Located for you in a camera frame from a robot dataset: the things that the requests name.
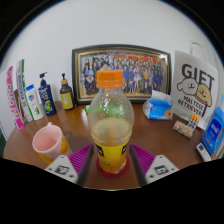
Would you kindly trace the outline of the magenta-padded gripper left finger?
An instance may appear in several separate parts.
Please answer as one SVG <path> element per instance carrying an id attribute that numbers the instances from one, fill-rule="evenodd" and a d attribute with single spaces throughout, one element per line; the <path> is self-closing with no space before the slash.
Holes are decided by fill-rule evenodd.
<path id="1" fill-rule="evenodd" d="M 46 171 L 79 186 L 83 186 L 86 181 L 92 155 L 93 145 L 89 144 L 76 150 L 70 156 L 58 156 L 46 168 Z"/>

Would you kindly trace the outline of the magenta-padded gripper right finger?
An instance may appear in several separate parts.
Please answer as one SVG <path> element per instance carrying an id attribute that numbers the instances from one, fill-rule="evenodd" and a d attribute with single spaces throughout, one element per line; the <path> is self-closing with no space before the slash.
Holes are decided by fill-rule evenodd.
<path id="1" fill-rule="evenodd" d="M 178 168 L 166 156 L 155 156 L 134 144 L 130 145 L 130 155 L 140 186 L 145 186 L 178 171 Z"/>

